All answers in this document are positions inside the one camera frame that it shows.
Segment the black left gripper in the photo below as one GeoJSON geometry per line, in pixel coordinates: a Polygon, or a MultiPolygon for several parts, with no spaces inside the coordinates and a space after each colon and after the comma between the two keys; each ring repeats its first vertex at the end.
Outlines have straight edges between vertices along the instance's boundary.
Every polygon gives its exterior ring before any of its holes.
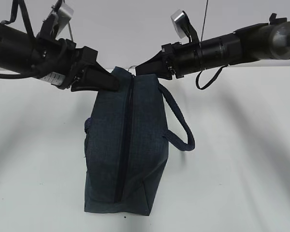
{"type": "Polygon", "coordinates": [[[97,62],[98,51],[87,46],[76,48],[70,40],[60,39],[59,42],[58,54],[32,65],[38,72],[34,78],[71,92],[118,91],[118,79],[97,62]]]}

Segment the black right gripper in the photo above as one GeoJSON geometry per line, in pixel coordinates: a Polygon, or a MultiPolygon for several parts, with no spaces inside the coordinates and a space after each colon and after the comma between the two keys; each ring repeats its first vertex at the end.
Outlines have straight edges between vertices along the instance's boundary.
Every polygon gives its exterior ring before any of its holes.
{"type": "Polygon", "coordinates": [[[150,60],[136,66],[136,75],[155,74],[158,78],[177,79],[201,70],[201,47],[199,42],[169,43],[162,46],[150,60]]]}

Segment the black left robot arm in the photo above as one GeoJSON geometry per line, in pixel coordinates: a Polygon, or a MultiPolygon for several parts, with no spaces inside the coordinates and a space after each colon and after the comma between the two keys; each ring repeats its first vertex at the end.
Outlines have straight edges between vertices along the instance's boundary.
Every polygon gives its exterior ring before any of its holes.
{"type": "Polygon", "coordinates": [[[51,36],[48,18],[37,37],[0,23],[0,68],[14,74],[0,74],[0,79],[36,78],[64,90],[117,91],[119,80],[98,62],[98,52],[87,46],[77,48],[69,39],[51,36]]]}

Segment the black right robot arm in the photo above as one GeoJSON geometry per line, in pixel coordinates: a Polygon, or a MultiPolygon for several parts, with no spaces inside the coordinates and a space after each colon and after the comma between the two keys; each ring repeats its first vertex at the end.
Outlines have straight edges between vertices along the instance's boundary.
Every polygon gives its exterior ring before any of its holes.
{"type": "Polygon", "coordinates": [[[268,23],[259,23],[232,33],[201,41],[187,14],[171,16],[180,38],[189,42],[165,44],[153,58],[138,65],[137,75],[156,74],[171,80],[187,74],[259,60],[290,60],[290,21],[273,13],[268,23]]]}

